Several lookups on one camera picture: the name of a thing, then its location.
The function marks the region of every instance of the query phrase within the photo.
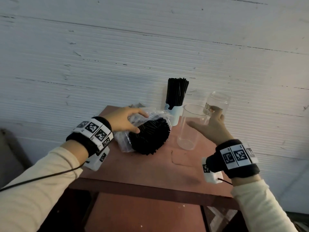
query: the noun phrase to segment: clear drinking glass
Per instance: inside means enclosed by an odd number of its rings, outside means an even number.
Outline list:
[[[217,106],[222,109],[222,114],[225,115],[229,107],[231,97],[221,92],[212,92],[208,98],[205,108],[210,111],[211,106]]]
[[[199,132],[187,125],[187,121],[205,124],[208,115],[209,111],[203,106],[194,104],[184,105],[180,121],[180,132],[177,137],[177,144],[181,148],[193,150],[199,138]]]

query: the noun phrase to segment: table top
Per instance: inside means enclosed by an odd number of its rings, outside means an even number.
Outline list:
[[[107,106],[100,115],[117,108]],[[204,206],[229,205],[238,209],[230,194],[231,185],[204,180],[201,159],[212,155],[215,145],[201,135],[194,150],[184,150],[176,142],[179,129],[179,125],[172,127],[168,140],[154,155],[121,152],[113,140],[99,170],[83,167],[80,178],[70,187]]]

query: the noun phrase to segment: clear plastic bag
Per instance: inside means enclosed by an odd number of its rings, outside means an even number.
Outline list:
[[[173,116],[168,111],[158,110],[153,107],[144,107],[142,109],[149,115],[149,117],[145,118],[140,114],[134,114],[130,116],[129,121],[134,126],[138,127],[149,120],[157,120],[159,118],[163,118],[168,123],[170,129],[172,128],[171,121]],[[114,134],[114,138],[118,142],[119,148],[122,152],[134,151],[129,139],[129,132],[130,131],[123,131],[123,132],[116,132]]]

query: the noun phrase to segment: long-sleeved shirt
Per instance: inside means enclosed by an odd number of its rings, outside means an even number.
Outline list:
[[[58,147],[7,186],[78,166],[71,152]],[[0,231],[37,231],[64,190],[82,171],[77,169],[0,192]],[[264,180],[234,187],[232,195],[240,204],[249,231],[297,231]]]

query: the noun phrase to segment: qr code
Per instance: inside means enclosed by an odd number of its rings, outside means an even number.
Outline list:
[[[103,162],[103,160],[105,159],[105,157],[106,157],[106,154],[103,153],[103,155],[102,155],[101,158],[100,158],[100,161]]]
[[[98,128],[99,128],[98,125],[90,122],[90,124],[88,124],[85,129],[87,129],[91,133],[94,133]]]
[[[255,157],[255,154],[253,153],[251,148],[247,148],[246,150],[250,157]]]
[[[79,125],[77,125],[77,128],[83,128],[86,124],[88,124],[88,121],[83,121]]]
[[[227,152],[227,153],[223,154],[222,156],[223,156],[223,160],[226,164],[230,164],[230,163],[235,162],[234,157],[233,157],[231,152]]]
[[[235,155],[237,161],[247,160],[248,159],[248,157],[247,157],[247,155],[246,155],[244,150],[234,151],[234,155]]]
[[[96,132],[95,134],[95,137],[97,139],[99,139],[101,142],[104,140],[104,138],[107,136],[107,134],[102,130],[102,129],[99,129],[98,132]]]
[[[210,173],[209,168],[205,164],[203,164],[203,170],[205,173]]]
[[[103,147],[106,147],[107,146],[107,144],[109,143],[109,138],[107,138],[102,144],[103,144]]]

